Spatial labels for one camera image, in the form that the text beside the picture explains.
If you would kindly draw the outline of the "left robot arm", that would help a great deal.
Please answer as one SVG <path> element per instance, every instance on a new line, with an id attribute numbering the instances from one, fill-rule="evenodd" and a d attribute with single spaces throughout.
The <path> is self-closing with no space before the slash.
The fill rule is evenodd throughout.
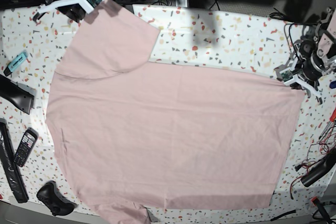
<path id="1" fill-rule="evenodd" d="M 275 68 L 277 80 L 296 90 L 304 90 L 323 103 L 319 80 L 335 72 L 335 8 L 313 23 L 290 23 L 284 26 L 290 56 Z"/>

